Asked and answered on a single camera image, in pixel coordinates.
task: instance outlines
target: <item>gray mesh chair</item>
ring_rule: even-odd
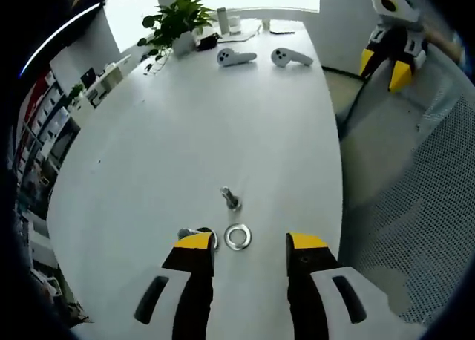
[[[389,74],[373,75],[341,140],[339,260],[405,321],[429,325],[475,246],[475,88],[432,46],[401,93],[387,92]]]

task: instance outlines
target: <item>black device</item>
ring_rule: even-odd
[[[96,81],[96,72],[94,71],[94,69],[91,68],[86,71],[84,75],[81,76],[81,81],[84,84],[84,87],[86,89],[89,89],[89,87]]]

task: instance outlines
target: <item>metal washer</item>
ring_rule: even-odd
[[[244,231],[246,239],[243,243],[234,243],[231,241],[231,234],[236,230]],[[229,226],[224,232],[224,242],[226,243],[226,245],[228,245],[230,249],[234,251],[241,251],[242,249],[245,249],[247,246],[249,246],[249,244],[251,243],[251,238],[251,230],[243,223],[235,223]]]

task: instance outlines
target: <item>white controller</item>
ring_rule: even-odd
[[[243,64],[256,59],[256,53],[236,53],[231,48],[224,48],[217,54],[217,63],[223,67]]]
[[[270,55],[270,59],[281,68],[284,68],[291,60],[293,62],[300,62],[303,65],[311,65],[313,63],[313,59],[309,56],[287,48],[275,49]]]

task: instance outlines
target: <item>desk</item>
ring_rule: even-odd
[[[226,46],[258,57],[219,67]],[[280,46],[313,66],[274,66]],[[159,325],[132,317],[140,287],[180,228],[207,226],[221,243],[207,338],[292,339],[285,234],[320,235],[337,255],[341,231],[338,134],[307,32],[172,56],[152,76],[146,64],[91,115],[56,181],[47,224],[66,280],[103,335],[154,339]],[[226,208],[225,185],[242,198],[240,214]],[[241,252],[223,242],[236,222],[252,231]]]

